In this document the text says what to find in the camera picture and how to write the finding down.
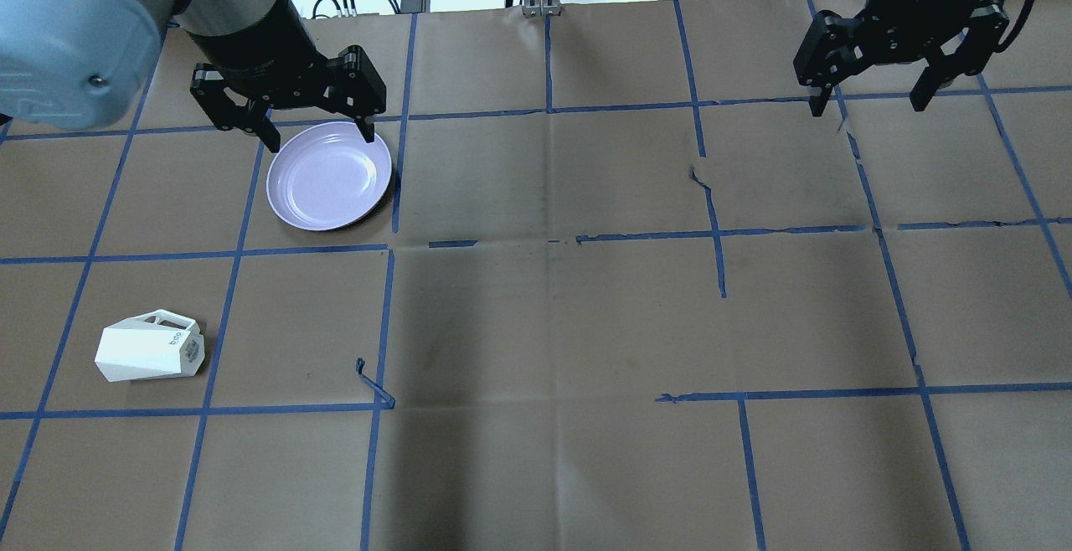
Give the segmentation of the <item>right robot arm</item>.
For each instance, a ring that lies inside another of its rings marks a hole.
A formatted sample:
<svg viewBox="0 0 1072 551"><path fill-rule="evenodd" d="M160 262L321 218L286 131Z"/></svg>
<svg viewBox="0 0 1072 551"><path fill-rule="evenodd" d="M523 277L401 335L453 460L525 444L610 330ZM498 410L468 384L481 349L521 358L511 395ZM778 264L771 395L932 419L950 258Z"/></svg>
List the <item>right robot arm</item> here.
<svg viewBox="0 0 1072 551"><path fill-rule="evenodd" d="M835 86L868 68L926 66L909 93L915 111L961 75L977 75L994 54L1013 44L1034 0L1010 23L1006 0L865 0L852 17L819 10L793 59L796 81L808 89L809 111L827 111Z"/></svg>

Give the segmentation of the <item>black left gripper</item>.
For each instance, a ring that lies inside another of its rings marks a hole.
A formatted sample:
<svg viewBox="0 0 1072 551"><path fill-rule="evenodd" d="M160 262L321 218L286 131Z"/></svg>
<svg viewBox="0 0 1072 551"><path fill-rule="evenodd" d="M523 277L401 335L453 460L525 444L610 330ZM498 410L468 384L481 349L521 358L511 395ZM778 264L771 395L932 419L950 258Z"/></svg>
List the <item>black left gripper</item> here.
<svg viewBox="0 0 1072 551"><path fill-rule="evenodd" d="M265 149L279 153L280 132L269 111L317 108L344 115L357 124L364 143L375 140L375 117L387 110L388 92L370 55L348 46L327 58L316 50L291 63L226 70L199 63L190 94L221 131L253 131Z"/></svg>

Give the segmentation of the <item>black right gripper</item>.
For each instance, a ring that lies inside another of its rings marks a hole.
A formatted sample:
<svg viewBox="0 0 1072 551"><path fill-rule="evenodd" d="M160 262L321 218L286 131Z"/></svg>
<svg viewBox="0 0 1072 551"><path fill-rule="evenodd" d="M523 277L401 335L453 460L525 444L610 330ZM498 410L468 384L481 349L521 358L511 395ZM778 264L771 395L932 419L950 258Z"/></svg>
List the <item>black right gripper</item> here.
<svg viewBox="0 0 1072 551"><path fill-rule="evenodd" d="M833 86L873 66L926 68L909 92L924 111L958 75L976 75L998 51L1010 18L995 0L971 8L911 8L900 13L865 8L853 17L819 10L793 58L796 81L809 88L809 111L821 117Z"/></svg>

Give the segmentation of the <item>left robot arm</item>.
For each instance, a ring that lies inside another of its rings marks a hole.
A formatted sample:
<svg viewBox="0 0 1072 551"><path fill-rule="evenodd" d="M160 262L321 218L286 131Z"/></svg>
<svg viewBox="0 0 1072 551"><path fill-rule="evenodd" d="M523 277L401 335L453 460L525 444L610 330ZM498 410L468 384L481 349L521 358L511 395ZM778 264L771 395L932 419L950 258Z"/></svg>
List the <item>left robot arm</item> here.
<svg viewBox="0 0 1072 551"><path fill-rule="evenodd" d="M387 90L363 47L322 54L292 0L1 0L3 122L88 131L118 122L175 23L204 61L190 94L220 131L278 151L272 110L348 117L371 142Z"/></svg>

